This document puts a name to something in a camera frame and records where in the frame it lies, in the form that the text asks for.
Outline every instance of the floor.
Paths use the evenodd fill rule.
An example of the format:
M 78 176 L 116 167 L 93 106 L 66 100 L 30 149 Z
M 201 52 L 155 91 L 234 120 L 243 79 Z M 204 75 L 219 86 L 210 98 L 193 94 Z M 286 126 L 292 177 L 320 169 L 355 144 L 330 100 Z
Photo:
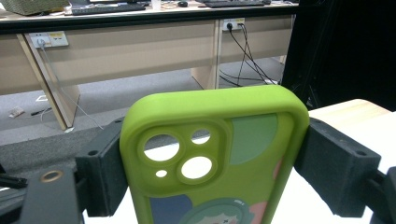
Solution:
M 219 87 L 262 85 L 264 80 L 268 82 L 270 78 L 274 81 L 281 79 L 284 66 L 278 58 L 259 59 L 255 63 L 268 77 L 259 76 L 246 63 L 242 69 L 241 63 L 225 63 L 220 67 L 220 76 L 224 79 L 220 79 Z M 190 69 L 78 86 L 78 105 L 88 116 L 78 109 L 74 127 L 69 132 L 106 126 L 112 120 L 125 116 L 135 101 L 152 93 L 202 89 L 191 76 Z M 0 146 L 64 133 L 50 110 L 50 104 L 37 101 L 42 95 L 43 91 L 29 91 L 0 96 Z M 10 118 L 9 112 L 16 106 L 23 109 L 24 113 L 15 119 Z

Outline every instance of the lens hole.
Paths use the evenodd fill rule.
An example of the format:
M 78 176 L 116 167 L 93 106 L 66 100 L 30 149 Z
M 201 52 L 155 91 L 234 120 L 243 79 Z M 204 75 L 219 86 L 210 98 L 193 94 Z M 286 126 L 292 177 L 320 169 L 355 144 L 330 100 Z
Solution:
M 169 134 L 151 137 L 145 144 L 145 154 L 153 161 L 168 161 L 176 156 L 179 142 Z
M 197 179 L 207 175 L 212 169 L 212 161 L 206 157 L 194 157 L 181 167 L 181 173 L 188 179 Z
M 165 170 L 161 170 L 161 171 L 158 171 L 155 175 L 158 176 L 159 178 L 163 178 L 163 177 L 166 177 L 167 174 L 168 173 Z
M 206 129 L 202 129 L 202 130 L 198 130 L 196 131 L 192 137 L 191 137 L 191 141 L 197 145 L 206 143 L 207 141 L 209 141 L 210 138 L 210 132 Z

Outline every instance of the wall socket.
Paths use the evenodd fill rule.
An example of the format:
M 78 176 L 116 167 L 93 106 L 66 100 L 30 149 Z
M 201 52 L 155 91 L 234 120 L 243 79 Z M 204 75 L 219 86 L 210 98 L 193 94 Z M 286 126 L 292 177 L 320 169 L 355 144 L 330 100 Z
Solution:
M 233 25 L 233 30 L 240 30 L 242 27 L 238 24 L 245 24 L 245 18 L 237 18 L 237 19 L 226 19 L 223 23 L 223 31 L 229 31 L 227 24 L 230 23 Z
M 44 40 L 45 48 L 68 46 L 66 35 L 64 31 L 47 32 L 47 33 L 31 33 L 29 34 L 35 48 L 40 48 L 39 41 Z

